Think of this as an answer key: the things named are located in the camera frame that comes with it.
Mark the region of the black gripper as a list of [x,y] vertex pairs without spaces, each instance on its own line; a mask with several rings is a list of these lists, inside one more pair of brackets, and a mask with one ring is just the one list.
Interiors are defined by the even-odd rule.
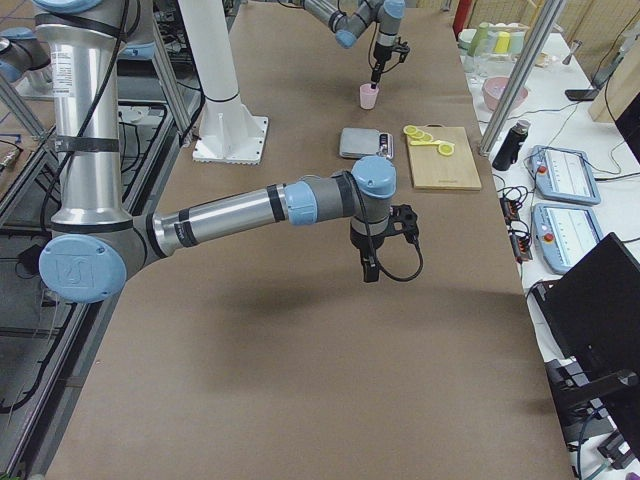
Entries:
[[387,33],[380,31],[376,36],[374,47],[375,65],[371,71],[371,83],[379,83],[384,73],[385,63],[389,61],[393,53],[400,55],[399,62],[403,63],[410,52],[407,42],[403,42],[398,33]]
[[[410,205],[391,205],[383,219],[369,221],[369,231],[363,220],[355,216],[350,223],[350,241],[357,249],[380,248],[387,237],[403,235],[409,244],[417,244],[417,213]],[[363,281],[378,281],[378,261],[375,252],[361,251]]]

